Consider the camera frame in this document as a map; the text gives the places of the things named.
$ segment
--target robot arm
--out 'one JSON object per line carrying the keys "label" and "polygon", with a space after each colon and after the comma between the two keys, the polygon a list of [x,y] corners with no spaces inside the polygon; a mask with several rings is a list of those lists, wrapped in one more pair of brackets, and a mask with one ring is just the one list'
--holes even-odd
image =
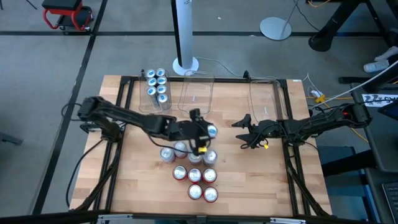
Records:
{"label": "robot arm", "polygon": [[100,96],[85,98],[78,111],[78,117],[82,121],[97,124],[102,130],[101,138],[111,142],[120,140],[121,128],[108,118],[140,127],[149,136],[166,141],[189,140],[194,154],[203,154],[200,149],[206,147],[217,134],[214,125],[200,116],[199,109],[190,111],[191,121],[177,122],[173,116],[140,114],[115,106]]}
{"label": "robot arm", "polygon": [[236,137],[246,141],[247,147],[254,149],[267,138],[286,137],[291,144],[303,144],[311,135],[342,126],[364,128],[371,120],[364,105],[341,105],[307,119],[264,120],[258,125],[251,124],[250,114],[247,114],[244,119],[232,124],[232,127],[248,128],[249,134],[240,134]]}

